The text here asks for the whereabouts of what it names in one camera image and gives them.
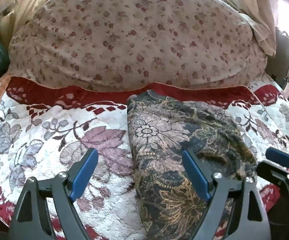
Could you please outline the red white floral blanket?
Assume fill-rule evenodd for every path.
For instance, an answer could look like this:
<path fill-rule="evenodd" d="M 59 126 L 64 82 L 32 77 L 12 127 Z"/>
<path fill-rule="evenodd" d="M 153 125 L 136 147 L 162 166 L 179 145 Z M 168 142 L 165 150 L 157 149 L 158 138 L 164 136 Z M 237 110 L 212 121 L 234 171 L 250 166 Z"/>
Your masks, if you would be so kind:
<path fill-rule="evenodd" d="M 265 149 L 289 150 L 289 101 L 267 80 L 189 90 L 151 83 L 127 92 L 0 84 L 0 220 L 10 224 L 25 181 L 71 167 L 88 148 L 99 163 L 76 202 L 92 239 L 188 239 L 205 204 L 181 166 L 183 143 L 250 172 Z"/>

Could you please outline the pink floral pillow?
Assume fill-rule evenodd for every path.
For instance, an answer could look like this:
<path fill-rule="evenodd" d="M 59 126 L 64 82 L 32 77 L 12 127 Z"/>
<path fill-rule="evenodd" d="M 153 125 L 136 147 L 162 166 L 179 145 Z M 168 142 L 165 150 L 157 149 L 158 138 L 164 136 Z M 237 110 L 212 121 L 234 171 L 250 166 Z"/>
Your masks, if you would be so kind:
<path fill-rule="evenodd" d="M 9 73 L 96 91 L 248 85 L 267 56 L 221 0 L 49 0 L 11 39 Z"/>

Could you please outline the dark floral patterned garment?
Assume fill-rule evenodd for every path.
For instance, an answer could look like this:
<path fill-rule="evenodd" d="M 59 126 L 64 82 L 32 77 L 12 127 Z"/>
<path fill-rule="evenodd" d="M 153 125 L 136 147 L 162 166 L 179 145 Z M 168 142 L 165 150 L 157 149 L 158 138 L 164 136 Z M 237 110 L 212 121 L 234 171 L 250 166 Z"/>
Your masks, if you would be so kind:
<path fill-rule="evenodd" d="M 179 101 L 153 90 L 127 102 L 135 188 L 148 239 L 188 239 L 206 209 L 182 162 L 191 150 L 213 172 L 242 180 L 255 176 L 257 160 L 236 122 L 204 102 Z"/>

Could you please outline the beige curtain fabric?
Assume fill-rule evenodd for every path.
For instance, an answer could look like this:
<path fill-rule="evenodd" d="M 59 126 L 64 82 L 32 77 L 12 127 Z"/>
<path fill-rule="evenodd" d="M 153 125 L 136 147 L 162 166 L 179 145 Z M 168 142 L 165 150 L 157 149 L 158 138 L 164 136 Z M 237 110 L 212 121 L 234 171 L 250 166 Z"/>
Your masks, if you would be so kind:
<path fill-rule="evenodd" d="M 276 29 L 269 0 L 226 0 L 253 28 L 259 47 L 268 56 L 276 55 Z"/>

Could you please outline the grey metal bed frame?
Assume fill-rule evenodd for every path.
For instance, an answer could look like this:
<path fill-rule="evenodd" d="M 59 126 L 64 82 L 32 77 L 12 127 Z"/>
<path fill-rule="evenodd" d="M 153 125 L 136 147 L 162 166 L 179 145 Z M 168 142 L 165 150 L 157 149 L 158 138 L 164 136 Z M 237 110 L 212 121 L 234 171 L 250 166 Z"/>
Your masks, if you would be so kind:
<path fill-rule="evenodd" d="M 276 29 L 276 54 L 268 58 L 266 74 L 275 81 L 289 100 L 289 36 L 279 29 Z"/>

